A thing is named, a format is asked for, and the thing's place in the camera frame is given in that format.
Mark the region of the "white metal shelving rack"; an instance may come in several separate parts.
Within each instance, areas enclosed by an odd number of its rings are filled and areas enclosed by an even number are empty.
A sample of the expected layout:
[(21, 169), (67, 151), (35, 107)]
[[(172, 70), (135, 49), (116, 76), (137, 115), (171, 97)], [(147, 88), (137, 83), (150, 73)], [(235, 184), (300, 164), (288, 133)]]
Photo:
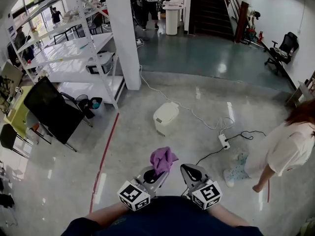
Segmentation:
[[(25, 20), (21, 23), (31, 21), (49, 5), (59, 0), (44, 0), (41, 2)], [(34, 45), (47, 36), (59, 33), (67, 28), (81, 25), (85, 34), (85, 37), (66, 41), (61, 44), (41, 49), (31, 62), (23, 61), (21, 65), (26, 72), (29, 72), (32, 68), (40, 68), (42, 72), (46, 72), (51, 82), (56, 83), (77, 83), (77, 84), (90, 84), (93, 88), (98, 88), (100, 93), (105, 93), (109, 100), (108, 104), (112, 104), (115, 109), (118, 108), (117, 102), (121, 95), (121, 92), (125, 86), (125, 80), (123, 76), (116, 76), (116, 62), (118, 61), (118, 54), (114, 55), (113, 69), (104, 74), (98, 59), (98, 52), (113, 38), (111, 32), (91, 35), (88, 24), (87, 15), (84, 13), (82, 4), (86, 3), (89, 7), (93, 8), (95, 12), (102, 15), (105, 13), (98, 7), (94, 6), (87, 0), (76, 0), (77, 11), (79, 16), (76, 20), (68, 23), (58, 23), (52, 30), (47, 31), (45, 34), (39, 36), (32, 36), (26, 43), (20, 48), (15, 49), (15, 54), (18, 59), (21, 59), (21, 52), (27, 47)], [(91, 74), (87, 71), (86, 65), (90, 58), (96, 61), (96, 66), (99, 74)], [(115, 91), (115, 79), (118, 78), (120, 84), (118, 90)]]

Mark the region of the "black stool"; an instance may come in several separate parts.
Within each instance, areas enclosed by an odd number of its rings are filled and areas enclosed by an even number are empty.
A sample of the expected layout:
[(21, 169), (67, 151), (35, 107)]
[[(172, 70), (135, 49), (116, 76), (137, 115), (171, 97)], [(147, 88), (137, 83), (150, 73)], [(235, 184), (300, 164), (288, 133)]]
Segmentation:
[(30, 143), (22, 138), (15, 130), (14, 128), (10, 125), (10, 124), (4, 124), (2, 127), (2, 130), (0, 132), (0, 144), (3, 148), (6, 148), (8, 150), (11, 150), (17, 154), (19, 154), (20, 156), (27, 158), (24, 154), (22, 154), (21, 152), (19, 152), (18, 150), (16, 150), (14, 148), (14, 144), (15, 144), (15, 140), (16, 138), (20, 139), (21, 141), (26, 142), (27, 144), (30, 145)]

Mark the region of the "black mesh-back chair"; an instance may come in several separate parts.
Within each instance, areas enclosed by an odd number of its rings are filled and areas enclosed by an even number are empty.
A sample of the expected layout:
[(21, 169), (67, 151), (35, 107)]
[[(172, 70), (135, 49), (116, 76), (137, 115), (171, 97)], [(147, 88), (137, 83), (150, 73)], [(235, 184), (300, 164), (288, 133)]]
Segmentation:
[(76, 100), (58, 91), (48, 77), (41, 78), (29, 91), (24, 105), (45, 127), (48, 134), (60, 143), (77, 152), (68, 140), (81, 122), (92, 126)]

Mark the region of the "person's right forearm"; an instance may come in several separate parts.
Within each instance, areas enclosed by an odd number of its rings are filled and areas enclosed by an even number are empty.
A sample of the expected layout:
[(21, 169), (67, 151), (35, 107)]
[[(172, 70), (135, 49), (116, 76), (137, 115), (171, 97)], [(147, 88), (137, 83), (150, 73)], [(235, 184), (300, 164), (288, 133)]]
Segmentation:
[(227, 210), (220, 204), (215, 204), (209, 207), (207, 211), (213, 217), (232, 227), (249, 226), (249, 223), (246, 220)]

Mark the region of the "cream lidded bin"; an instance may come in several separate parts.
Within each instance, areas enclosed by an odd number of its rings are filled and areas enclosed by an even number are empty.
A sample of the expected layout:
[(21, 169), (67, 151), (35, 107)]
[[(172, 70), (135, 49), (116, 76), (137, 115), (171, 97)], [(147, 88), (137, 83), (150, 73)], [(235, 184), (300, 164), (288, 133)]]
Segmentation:
[(170, 135), (177, 127), (179, 105), (174, 102), (162, 104), (154, 113), (153, 120), (158, 133)]

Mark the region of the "grey metal table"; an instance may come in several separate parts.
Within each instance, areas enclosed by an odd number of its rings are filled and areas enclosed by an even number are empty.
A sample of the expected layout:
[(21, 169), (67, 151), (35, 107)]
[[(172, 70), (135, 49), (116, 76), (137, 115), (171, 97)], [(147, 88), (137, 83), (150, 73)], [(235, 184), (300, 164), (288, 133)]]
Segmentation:
[(315, 71), (308, 80), (298, 83), (299, 87), (285, 103), (287, 107), (295, 108), (304, 101), (315, 99)]

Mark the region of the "wooden stair post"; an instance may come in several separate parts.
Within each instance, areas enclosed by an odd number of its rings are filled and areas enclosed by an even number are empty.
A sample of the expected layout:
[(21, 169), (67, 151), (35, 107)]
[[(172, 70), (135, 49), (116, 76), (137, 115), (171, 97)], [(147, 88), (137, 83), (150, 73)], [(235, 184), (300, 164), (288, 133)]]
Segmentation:
[(235, 32), (235, 37), (234, 37), (234, 41), (235, 43), (240, 43), (245, 29), (247, 27), (248, 24), (248, 17), (247, 17), (247, 12), (248, 12), (248, 7), (249, 4), (247, 2), (242, 1), (240, 9), (239, 9), (239, 19), (238, 19), (238, 23), (237, 23), (237, 29)]

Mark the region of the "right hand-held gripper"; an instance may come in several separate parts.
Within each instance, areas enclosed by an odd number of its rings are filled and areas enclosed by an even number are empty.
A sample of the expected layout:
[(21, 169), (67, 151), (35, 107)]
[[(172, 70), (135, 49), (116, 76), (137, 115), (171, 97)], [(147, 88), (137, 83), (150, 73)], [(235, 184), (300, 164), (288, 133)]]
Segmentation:
[[(193, 188), (197, 181), (203, 181), (209, 177), (203, 167), (194, 164), (182, 164), (180, 171), (188, 189)], [(222, 191), (217, 181), (209, 179), (194, 190), (190, 196), (195, 204), (206, 210), (220, 202)]]

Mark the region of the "purple cloth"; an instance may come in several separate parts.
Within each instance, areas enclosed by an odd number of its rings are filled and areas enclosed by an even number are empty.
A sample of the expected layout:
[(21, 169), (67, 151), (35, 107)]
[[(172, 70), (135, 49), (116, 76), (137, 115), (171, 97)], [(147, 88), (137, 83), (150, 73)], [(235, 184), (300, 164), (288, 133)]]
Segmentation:
[(178, 160), (179, 158), (171, 151), (170, 147), (160, 147), (155, 150), (150, 157), (150, 163), (156, 175), (170, 172), (173, 162)]

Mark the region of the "dark staircase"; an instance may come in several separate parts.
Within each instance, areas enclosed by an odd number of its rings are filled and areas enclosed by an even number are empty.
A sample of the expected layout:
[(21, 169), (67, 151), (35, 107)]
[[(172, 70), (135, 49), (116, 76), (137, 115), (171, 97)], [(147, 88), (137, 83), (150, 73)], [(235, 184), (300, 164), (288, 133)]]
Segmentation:
[(234, 40), (226, 0), (190, 0), (188, 34)]

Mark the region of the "person's left forearm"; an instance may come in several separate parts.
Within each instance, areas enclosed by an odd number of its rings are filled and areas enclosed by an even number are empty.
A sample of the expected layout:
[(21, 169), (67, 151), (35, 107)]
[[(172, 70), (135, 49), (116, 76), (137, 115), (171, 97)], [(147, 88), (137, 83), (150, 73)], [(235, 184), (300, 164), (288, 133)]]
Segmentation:
[(116, 203), (111, 206), (96, 210), (85, 216), (85, 218), (96, 222), (103, 229), (105, 229), (128, 212), (129, 208), (127, 208), (122, 203)]

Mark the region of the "person's dark blue shirt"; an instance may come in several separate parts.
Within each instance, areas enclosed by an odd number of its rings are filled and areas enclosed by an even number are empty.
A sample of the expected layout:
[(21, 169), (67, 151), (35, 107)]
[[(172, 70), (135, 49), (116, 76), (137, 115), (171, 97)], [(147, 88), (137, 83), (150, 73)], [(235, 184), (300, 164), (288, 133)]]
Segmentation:
[(160, 196), (108, 228), (85, 217), (70, 222), (61, 236), (264, 236), (258, 227), (232, 227), (179, 196)]

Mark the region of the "white black printer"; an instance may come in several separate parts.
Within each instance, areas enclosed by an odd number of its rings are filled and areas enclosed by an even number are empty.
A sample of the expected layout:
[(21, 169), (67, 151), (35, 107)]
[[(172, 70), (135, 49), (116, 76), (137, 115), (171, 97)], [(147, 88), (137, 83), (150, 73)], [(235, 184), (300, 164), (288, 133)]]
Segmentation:
[[(104, 74), (109, 73), (114, 66), (114, 55), (109, 51), (98, 53), (98, 59), (100, 61), (101, 68)], [(96, 66), (96, 61), (93, 58), (90, 58), (87, 62), (86, 69), (91, 74), (99, 74), (99, 71)]]

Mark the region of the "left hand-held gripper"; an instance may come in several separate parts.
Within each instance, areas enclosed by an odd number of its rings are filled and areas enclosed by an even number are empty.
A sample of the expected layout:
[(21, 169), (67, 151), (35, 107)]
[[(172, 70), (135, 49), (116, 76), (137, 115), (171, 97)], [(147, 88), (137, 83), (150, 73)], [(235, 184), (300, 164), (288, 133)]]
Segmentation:
[(169, 172), (162, 172), (155, 176), (153, 166), (143, 168), (140, 173), (130, 181), (126, 181), (118, 190), (117, 195), (122, 204), (132, 211), (150, 204), (156, 196), (157, 190), (163, 185)]

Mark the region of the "potted plant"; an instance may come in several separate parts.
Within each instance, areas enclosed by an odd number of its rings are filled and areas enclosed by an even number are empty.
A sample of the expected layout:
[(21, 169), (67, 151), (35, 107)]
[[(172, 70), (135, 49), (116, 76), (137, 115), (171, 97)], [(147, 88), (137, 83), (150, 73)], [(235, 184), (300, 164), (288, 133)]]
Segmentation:
[(11, 87), (14, 81), (0, 75), (0, 110), (5, 114), (9, 108), (7, 99), (11, 94)]

